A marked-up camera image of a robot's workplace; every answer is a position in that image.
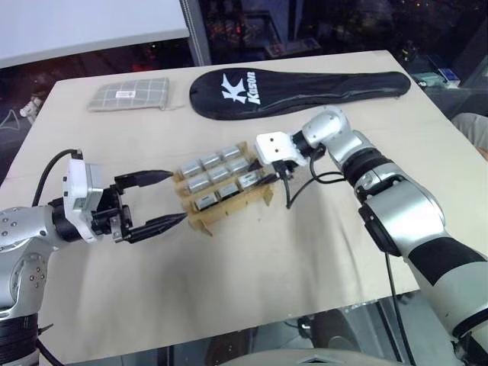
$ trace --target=white tabletop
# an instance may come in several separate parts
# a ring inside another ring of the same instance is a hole
[[[0,68],[188,37],[178,0],[2,0]]]
[[[403,71],[387,52],[365,52],[233,65],[281,71]],[[193,112],[191,83],[225,66],[108,75],[58,82],[0,188],[2,208],[31,203],[37,180],[60,150],[78,147],[101,165],[104,184],[142,169],[180,164],[258,133],[294,133],[319,108],[256,120],[209,120]],[[171,111],[90,113],[101,85],[167,76]],[[488,252],[488,164],[415,85],[400,98],[342,104],[353,128],[426,186],[444,209],[456,239]],[[317,171],[334,169],[328,158]],[[41,203],[59,197],[66,162],[56,165]],[[291,190],[309,178],[298,170]],[[181,211],[172,181],[127,190],[136,223]],[[82,361],[162,347],[386,297],[384,256],[357,213],[346,183],[311,185],[292,210],[276,185],[270,207],[250,204],[211,227],[214,236],[186,222],[131,245],[110,238],[83,242],[50,259],[40,325],[61,361]],[[393,260],[396,288],[417,288],[401,259]]]

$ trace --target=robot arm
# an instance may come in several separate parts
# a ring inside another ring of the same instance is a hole
[[[402,256],[449,335],[460,359],[488,352],[488,262],[445,230],[434,196],[385,158],[344,113],[328,106],[289,136],[267,133],[256,147],[265,164],[291,160],[305,165],[319,146],[354,188],[359,214],[378,248]]]
[[[0,211],[0,364],[38,364],[37,313],[53,251],[80,239],[96,242],[103,235],[115,242],[139,242],[186,217],[170,214],[133,228],[129,207],[122,204],[126,188],[152,185],[171,175],[163,170],[121,175],[103,189],[98,167],[72,158],[63,177],[63,197],[46,206]]]

